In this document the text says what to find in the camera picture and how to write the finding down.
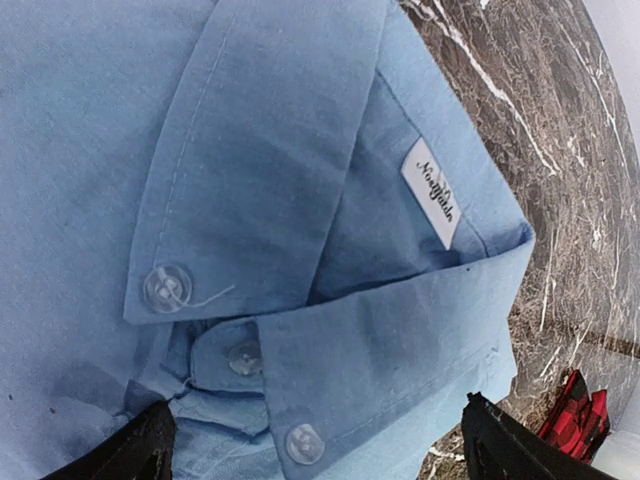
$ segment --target brown marble table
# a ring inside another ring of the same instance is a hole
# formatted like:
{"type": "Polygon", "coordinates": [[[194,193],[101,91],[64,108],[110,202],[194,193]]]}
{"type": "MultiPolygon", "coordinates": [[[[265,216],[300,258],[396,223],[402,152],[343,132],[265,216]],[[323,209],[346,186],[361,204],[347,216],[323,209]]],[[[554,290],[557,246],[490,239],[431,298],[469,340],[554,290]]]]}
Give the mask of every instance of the brown marble table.
{"type": "MultiPolygon", "coordinates": [[[[519,373],[501,407],[536,431],[567,373],[640,375],[640,176],[624,104],[580,0],[401,0],[537,232],[509,318],[519,373]]],[[[459,430],[421,479],[466,478],[459,430]]]]}

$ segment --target blue fabric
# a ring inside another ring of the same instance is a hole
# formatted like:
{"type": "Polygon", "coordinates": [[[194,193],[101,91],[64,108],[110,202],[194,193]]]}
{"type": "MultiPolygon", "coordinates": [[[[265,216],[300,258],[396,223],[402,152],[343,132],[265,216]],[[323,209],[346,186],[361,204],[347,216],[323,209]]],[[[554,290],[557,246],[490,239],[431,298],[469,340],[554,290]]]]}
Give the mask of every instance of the blue fabric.
{"type": "Polygon", "coordinates": [[[467,392],[508,393],[533,232],[395,1],[0,11],[0,479],[159,398],[177,480],[413,479],[467,392]],[[449,251],[400,175],[420,138],[462,211],[449,251]],[[145,304],[166,264],[196,306],[145,304]],[[257,377],[228,365],[249,340],[257,377]]]}

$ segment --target clear button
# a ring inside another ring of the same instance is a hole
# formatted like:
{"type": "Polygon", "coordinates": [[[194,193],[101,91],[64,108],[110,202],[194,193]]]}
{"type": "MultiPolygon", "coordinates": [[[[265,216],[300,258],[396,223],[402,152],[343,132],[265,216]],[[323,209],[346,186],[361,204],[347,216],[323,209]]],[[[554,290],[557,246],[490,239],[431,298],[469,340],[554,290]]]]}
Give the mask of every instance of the clear button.
{"type": "Polygon", "coordinates": [[[182,268],[158,267],[144,281],[144,301],[155,312],[177,312],[191,298],[191,289],[191,277],[182,268]]]}
{"type": "Polygon", "coordinates": [[[311,425],[305,423],[287,435],[287,453],[301,465],[313,465],[324,455],[324,442],[311,425]]]}
{"type": "Polygon", "coordinates": [[[247,342],[229,351],[229,367],[238,375],[252,377],[262,371],[262,352],[258,342],[247,342]]]}

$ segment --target red plaid fabric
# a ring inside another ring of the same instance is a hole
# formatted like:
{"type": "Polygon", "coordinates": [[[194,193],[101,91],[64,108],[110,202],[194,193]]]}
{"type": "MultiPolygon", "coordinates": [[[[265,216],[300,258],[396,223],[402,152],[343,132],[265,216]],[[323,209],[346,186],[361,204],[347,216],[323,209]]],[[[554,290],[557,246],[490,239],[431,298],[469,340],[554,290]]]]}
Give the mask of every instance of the red plaid fabric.
{"type": "Polygon", "coordinates": [[[538,436],[567,455],[591,463],[610,427],[607,391],[595,392],[589,399],[587,384],[575,370],[538,436]]]}

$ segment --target clothing label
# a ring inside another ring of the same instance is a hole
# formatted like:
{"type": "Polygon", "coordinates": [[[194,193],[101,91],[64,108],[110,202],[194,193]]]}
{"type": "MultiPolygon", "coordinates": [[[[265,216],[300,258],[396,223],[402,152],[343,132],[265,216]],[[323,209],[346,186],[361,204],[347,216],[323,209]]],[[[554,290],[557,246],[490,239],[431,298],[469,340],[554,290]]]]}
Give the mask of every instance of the clothing label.
{"type": "Polygon", "coordinates": [[[460,208],[449,182],[422,138],[407,155],[402,165],[402,176],[427,215],[444,248],[449,250],[460,222],[460,208]]]}

